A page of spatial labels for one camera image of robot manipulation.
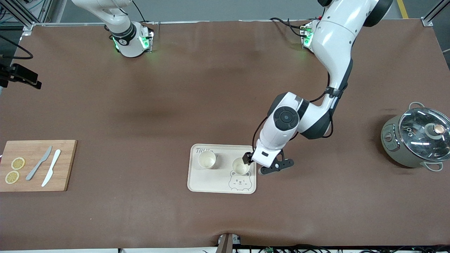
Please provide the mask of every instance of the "cup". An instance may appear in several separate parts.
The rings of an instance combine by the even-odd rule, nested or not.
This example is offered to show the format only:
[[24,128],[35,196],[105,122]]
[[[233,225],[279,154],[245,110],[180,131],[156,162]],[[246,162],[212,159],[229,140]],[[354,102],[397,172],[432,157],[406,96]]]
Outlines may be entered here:
[[198,156],[198,163],[205,169],[211,169],[216,163],[217,156],[212,151],[203,151]]
[[242,157],[236,158],[233,161],[233,171],[238,175],[245,175],[250,171],[250,165],[244,164]]

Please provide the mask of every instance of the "table surface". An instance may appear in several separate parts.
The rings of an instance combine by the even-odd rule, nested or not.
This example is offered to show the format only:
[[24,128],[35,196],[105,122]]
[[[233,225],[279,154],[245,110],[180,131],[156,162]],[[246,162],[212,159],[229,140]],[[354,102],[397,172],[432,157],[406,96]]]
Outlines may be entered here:
[[197,247],[222,233],[260,245],[450,244],[450,166],[407,169],[380,131],[410,102],[450,114],[450,72],[431,27],[362,29],[331,138],[290,142],[296,165],[250,195],[191,192],[195,143],[249,145],[276,95],[319,96],[327,73],[271,22],[154,27],[127,59],[103,27],[35,27],[21,44],[42,89],[0,97],[7,140],[74,139],[66,192],[0,193],[0,249]]

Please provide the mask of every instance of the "silver knife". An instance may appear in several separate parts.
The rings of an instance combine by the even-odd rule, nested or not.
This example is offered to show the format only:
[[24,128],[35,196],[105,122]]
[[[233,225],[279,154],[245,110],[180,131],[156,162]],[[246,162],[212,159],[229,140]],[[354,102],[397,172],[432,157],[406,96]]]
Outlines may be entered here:
[[52,151],[52,146],[49,147],[49,149],[47,149],[47,152],[44,154],[44,156],[40,159],[40,161],[36,164],[36,166],[34,166],[34,169],[32,171],[30,171],[30,173],[27,175],[27,177],[25,178],[25,180],[31,180],[34,176],[34,174],[36,173],[37,169],[39,168],[39,166],[41,165],[41,163],[45,162],[47,160],[47,158],[50,155],[50,152]]
[[61,154],[61,150],[57,149],[55,151],[55,154],[53,155],[52,164],[50,164],[49,172],[47,172],[47,175],[45,176],[44,182],[42,182],[42,187],[44,187],[50,180],[50,178],[53,175],[53,167],[55,166],[56,161],[58,160],[59,155]]

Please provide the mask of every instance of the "cartoon bear face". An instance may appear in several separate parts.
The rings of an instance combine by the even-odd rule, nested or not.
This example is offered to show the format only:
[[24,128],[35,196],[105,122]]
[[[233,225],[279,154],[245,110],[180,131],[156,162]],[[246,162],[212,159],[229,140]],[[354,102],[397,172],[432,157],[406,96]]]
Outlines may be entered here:
[[230,181],[228,183],[228,186],[231,189],[236,190],[250,190],[252,187],[252,182],[250,181],[250,172],[247,172],[244,175],[238,175],[234,171],[230,173]]

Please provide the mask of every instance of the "wooden cutting board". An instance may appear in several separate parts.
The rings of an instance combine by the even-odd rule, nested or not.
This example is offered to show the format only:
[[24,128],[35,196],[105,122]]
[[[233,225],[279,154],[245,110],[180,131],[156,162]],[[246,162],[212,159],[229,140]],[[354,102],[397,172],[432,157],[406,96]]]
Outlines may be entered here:
[[[53,146],[50,156],[39,166],[39,169],[30,181],[25,180],[28,173],[40,161],[50,146]],[[13,140],[6,142],[3,157],[0,162],[0,192],[67,190],[67,183],[69,182],[76,147],[76,140]],[[42,187],[42,182],[47,175],[57,149],[61,150],[61,154],[53,167],[53,176]],[[20,174],[19,180],[9,185],[6,183],[5,177],[8,172],[13,170],[11,162],[17,157],[25,159],[25,166],[17,170]]]

